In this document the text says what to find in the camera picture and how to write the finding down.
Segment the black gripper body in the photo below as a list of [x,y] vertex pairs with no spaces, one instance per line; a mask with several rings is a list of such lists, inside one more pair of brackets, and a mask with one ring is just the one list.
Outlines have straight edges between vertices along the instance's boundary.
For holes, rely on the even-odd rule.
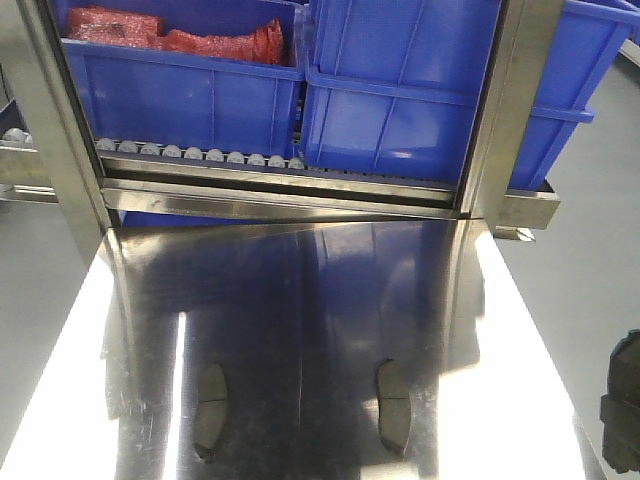
[[638,330],[630,330],[610,355],[600,420],[604,460],[618,474],[639,472]]

